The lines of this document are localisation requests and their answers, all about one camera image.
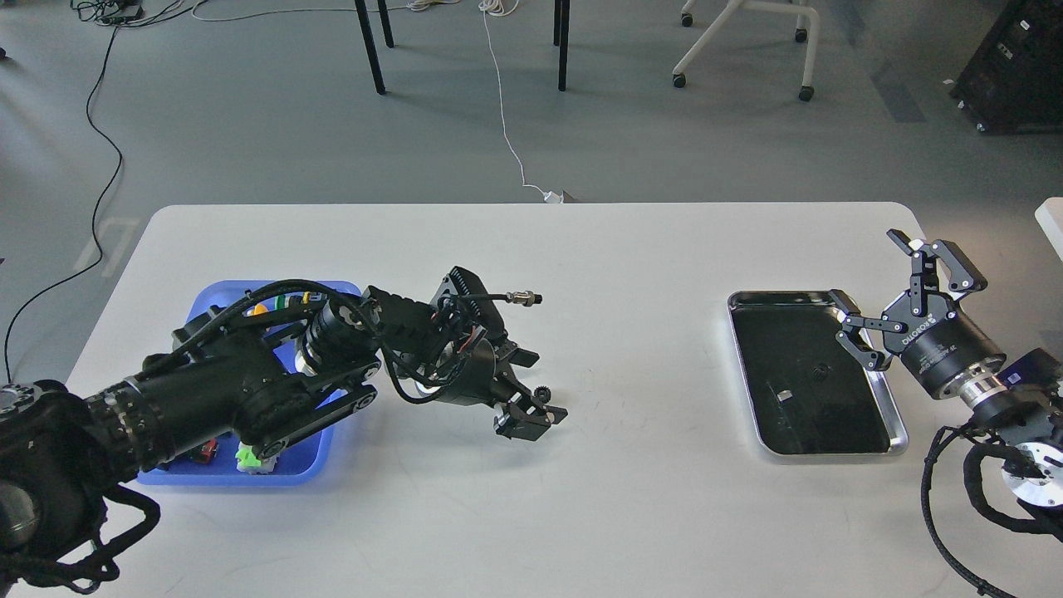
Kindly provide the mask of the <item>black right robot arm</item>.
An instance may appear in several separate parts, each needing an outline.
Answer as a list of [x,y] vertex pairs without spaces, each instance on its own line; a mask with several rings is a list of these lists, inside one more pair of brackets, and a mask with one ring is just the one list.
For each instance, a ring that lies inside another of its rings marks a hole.
[[961,301],[988,279],[950,241],[922,241],[891,228],[909,257],[908,288],[880,317],[863,317],[845,292],[836,340],[868,371],[894,357],[935,399],[960,398],[967,423],[938,429],[923,460],[919,508],[938,552],[981,596],[1005,591],[964,566],[938,535],[930,492],[934,466],[954,439],[967,439],[963,485],[979,515],[1010,532],[1061,537],[1061,363],[1036,349],[1007,366],[1006,353],[972,321]]

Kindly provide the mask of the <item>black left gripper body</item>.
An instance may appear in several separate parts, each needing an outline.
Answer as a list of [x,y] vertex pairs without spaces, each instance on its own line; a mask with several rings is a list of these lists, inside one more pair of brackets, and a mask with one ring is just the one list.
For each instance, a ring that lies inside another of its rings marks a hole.
[[497,416],[538,416],[541,390],[519,381],[514,368],[532,368],[539,356],[510,340],[500,303],[532,307],[533,291],[490,292],[472,270],[449,270],[422,314],[428,329],[407,352],[414,404],[483,404]]

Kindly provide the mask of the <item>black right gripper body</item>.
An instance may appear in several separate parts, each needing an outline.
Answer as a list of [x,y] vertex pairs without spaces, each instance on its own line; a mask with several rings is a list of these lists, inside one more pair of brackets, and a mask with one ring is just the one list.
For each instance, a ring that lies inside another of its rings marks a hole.
[[988,279],[956,245],[911,246],[908,288],[881,317],[840,318],[836,340],[867,371],[884,371],[899,357],[934,399],[959,396],[1005,364],[1005,353],[960,306]]

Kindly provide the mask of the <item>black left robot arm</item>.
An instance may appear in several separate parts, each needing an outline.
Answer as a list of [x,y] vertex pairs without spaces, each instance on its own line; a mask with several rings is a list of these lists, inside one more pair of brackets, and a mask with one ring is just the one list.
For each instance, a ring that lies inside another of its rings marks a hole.
[[116,580],[116,557],[161,520],[155,500],[126,488],[137,474],[227,432],[276,457],[375,400],[379,370],[405,401],[483,404],[497,435],[541,438],[568,412],[517,379],[539,356],[510,340],[500,301],[541,296],[492,294],[462,267],[429,302],[269,281],[190,319],[172,351],[91,396],[56,380],[4,385],[2,590],[84,595]]

